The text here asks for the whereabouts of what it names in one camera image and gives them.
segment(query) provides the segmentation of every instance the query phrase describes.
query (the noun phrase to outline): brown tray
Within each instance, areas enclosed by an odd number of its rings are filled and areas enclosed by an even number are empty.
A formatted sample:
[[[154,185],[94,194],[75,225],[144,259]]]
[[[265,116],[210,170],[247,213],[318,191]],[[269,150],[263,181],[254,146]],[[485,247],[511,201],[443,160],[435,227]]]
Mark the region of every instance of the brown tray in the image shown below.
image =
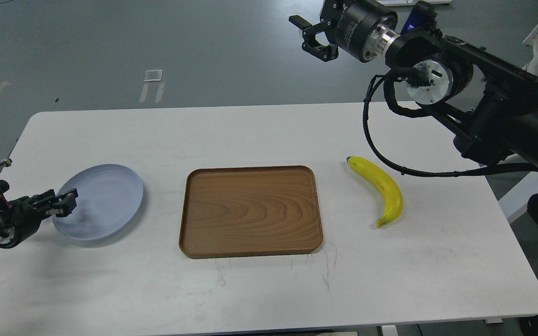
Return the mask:
[[[179,239],[188,257],[302,254],[322,242],[308,167],[212,168],[188,175]]]

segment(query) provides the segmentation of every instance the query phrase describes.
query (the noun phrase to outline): scratch mark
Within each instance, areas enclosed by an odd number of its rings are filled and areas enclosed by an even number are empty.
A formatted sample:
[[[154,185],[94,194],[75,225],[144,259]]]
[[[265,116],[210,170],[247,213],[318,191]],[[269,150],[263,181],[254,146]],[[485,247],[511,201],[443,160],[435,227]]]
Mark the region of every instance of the scratch mark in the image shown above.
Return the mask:
[[[331,293],[331,289],[329,288],[329,279],[323,276],[323,283],[325,284],[325,287],[327,288],[327,291]]]
[[[323,253],[325,253],[325,268],[327,268],[327,278],[329,278],[329,255],[325,249],[323,249]]]
[[[333,250],[335,251],[335,257],[333,257],[333,270],[335,270],[335,265],[338,263],[338,247],[332,242],[329,242],[329,244],[333,246]]]
[[[226,277],[224,274],[224,267],[222,265],[219,265],[217,261],[215,262],[215,269],[217,270],[217,284],[221,287],[226,285]]]

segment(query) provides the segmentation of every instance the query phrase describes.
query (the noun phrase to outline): robotic hand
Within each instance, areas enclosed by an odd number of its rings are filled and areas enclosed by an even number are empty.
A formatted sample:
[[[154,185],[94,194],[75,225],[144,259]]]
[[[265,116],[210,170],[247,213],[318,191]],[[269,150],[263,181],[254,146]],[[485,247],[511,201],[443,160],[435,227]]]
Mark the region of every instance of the robotic hand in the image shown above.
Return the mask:
[[[376,75],[365,98],[363,127],[374,153],[402,174],[425,177],[489,175],[501,172],[538,171],[538,77],[437,28],[434,6],[419,1],[401,32],[395,31],[397,14],[375,0],[325,0],[320,23],[312,25],[298,15],[290,17],[302,31],[302,48],[328,62],[338,57],[338,47],[361,62],[383,57],[391,70]],[[316,40],[324,32],[329,45]],[[469,112],[447,103],[472,79],[474,66],[485,76],[481,101]],[[420,109],[402,108],[395,96],[396,82]],[[388,107],[410,118],[434,117],[455,134],[454,145],[462,157],[485,167],[466,172],[421,172],[395,164],[379,153],[369,134],[368,106],[377,87],[384,85]],[[498,164],[512,153],[530,164]],[[538,194],[529,201],[529,213],[538,223]]]
[[[0,170],[9,167],[11,160],[0,163]],[[9,184],[0,180],[0,248],[11,249],[38,230],[43,219],[51,215],[66,217],[76,208],[76,189],[67,193],[55,195],[49,189],[40,195],[22,196],[17,200],[7,201],[4,193],[9,190]]]

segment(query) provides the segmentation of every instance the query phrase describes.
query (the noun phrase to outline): gray floor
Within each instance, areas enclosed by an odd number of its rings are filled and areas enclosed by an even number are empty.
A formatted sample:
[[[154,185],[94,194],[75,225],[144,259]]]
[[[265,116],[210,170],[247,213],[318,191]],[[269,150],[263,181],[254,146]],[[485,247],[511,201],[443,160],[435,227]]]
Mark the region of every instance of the gray floor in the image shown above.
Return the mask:
[[[0,4],[0,83],[11,84],[0,84],[0,159],[9,155],[28,119],[41,111],[360,102],[368,80],[387,68],[382,60],[362,64],[344,53],[323,63],[301,51],[288,16],[316,21],[321,5],[321,0]],[[410,8],[396,10],[404,22]],[[518,66],[532,56],[521,42],[538,22],[538,0],[454,0],[437,11],[447,35],[485,45]],[[139,102],[143,72],[152,69],[164,70],[163,98],[155,102],[158,84],[152,84],[147,99]],[[455,104],[474,106],[481,89],[474,81]],[[376,100],[382,100],[381,93]],[[60,140],[43,141],[54,150]],[[518,180],[504,175],[489,182],[503,194]],[[513,228],[538,275],[538,228],[528,217]],[[425,335],[520,334],[515,320],[421,327]],[[399,330],[403,336],[418,335],[416,326]],[[376,335],[374,328],[359,331]]]

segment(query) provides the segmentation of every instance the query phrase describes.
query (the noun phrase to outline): table leg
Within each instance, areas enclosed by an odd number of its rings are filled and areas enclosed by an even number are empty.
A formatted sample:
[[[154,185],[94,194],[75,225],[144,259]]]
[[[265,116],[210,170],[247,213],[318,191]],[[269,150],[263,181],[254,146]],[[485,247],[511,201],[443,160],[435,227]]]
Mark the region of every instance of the table leg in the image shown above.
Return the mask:
[[[527,211],[529,198],[536,193],[538,193],[538,173],[532,172],[499,200],[508,223],[511,224]]]
[[[395,325],[382,325],[382,336],[397,336],[397,329]]]

